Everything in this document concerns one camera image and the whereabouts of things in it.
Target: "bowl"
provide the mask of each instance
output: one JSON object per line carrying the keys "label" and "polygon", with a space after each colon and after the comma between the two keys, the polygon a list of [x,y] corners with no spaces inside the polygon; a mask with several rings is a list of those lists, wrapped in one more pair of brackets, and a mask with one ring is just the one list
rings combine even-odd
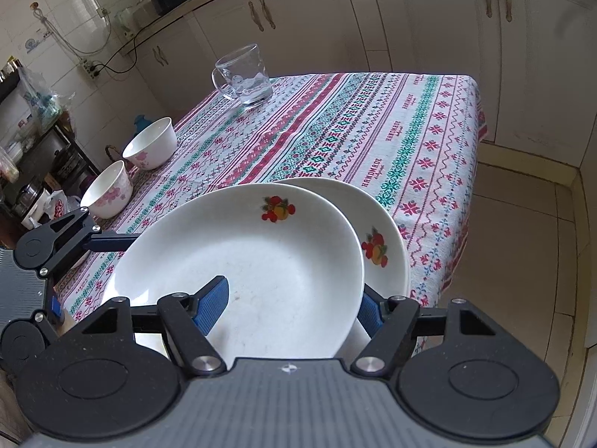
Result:
{"label": "bowl", "polygon": [[[229,303],[207,339],[236,357],[326,358],[344,343],[363,294],[363,255],[348,220],[309,190],[251,183],[215,190],[150,225],[126,251],[102,301],[156,304],[217,275]],[[160,335],[136,335],[162,352]]]}
{"label": "bowl", "polygon": [[176,133],[171,118],[162,118],[151,123],[126,145],[122,153],[142,170],[153,170],[165,164],[177,148]]}
{"label": "bowl", "polygon": [[111,164],[97,177],[81,199],[93,215],[109,219],[120,213],[131,200],[132,183],[122,160]]}
{"label": "bowl", "polygon": [[[296,177],[280,180],[315,192],[342,212],[359,237],[365,261],[365,283],[384,298],[407,296],[410,291],[410,263],[398,226],[371,195],[349,183],[331,178]],[[355,322],[338,356],[350,364],[370,338]]]}

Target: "glass mug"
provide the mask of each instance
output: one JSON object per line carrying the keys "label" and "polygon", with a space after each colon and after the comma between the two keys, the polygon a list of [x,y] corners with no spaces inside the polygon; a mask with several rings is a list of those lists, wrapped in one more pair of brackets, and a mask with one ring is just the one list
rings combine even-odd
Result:
{"label": "glass mug", "polygon": [[[222,77],[226,83],[220,86],[217,80]],[[248,108],[265,103],[274,94],[256,43],[219,59],[216,68],[211,71],[211,80],[226,99],[238,99]]]}

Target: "blue gripper pad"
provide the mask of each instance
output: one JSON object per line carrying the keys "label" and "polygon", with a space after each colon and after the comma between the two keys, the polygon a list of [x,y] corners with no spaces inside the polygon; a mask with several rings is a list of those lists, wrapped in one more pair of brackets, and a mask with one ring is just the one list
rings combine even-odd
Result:
{"label": "blue gripper pad", "polygon": [[367,294],[364,294],[360,301],[359,314],[356,317],[371,338],[383,325],[379,305]]}
{"label": "blue gripper pad", "polygon": [[222,277],[220,282],[199,301],[197,315],[193,321],[203,335],[207,335],[211,331],[224,312],[228,305],[228,295],[228,280]]}

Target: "electrical outlet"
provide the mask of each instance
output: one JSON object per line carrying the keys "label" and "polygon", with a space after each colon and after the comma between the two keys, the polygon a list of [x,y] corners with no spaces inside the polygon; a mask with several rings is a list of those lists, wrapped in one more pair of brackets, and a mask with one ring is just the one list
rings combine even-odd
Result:
{"label": "electrical outlet", "polygon": [[97,77],[99,76],[98,70],[91,70],[94,65],[95,64],[89,59],[81,59],[79,61],[79,67],[83,70],[83,72],[85,72],[85,74],[89,76],[92,81],[97,80]]}

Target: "table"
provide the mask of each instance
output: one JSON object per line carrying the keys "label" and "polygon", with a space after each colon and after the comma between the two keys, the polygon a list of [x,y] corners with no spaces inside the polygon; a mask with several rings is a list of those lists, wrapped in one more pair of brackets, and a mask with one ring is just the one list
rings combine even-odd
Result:
{"label": "table", "polygon": [[[336,178],[389,211],[410,254],[410,297],[435,306],[466,243],[476,150],[486,132],[475,81],[351,73],[273,82],[274,97],[253,110],[215,92],[202,101],[175,126],[174,156],[157,170],[137,171],[131,202],[102,227],[142,232],[188,200],[234,184]],[[123,254],[92,253],[57,286],[75,320],[99,306]]]}

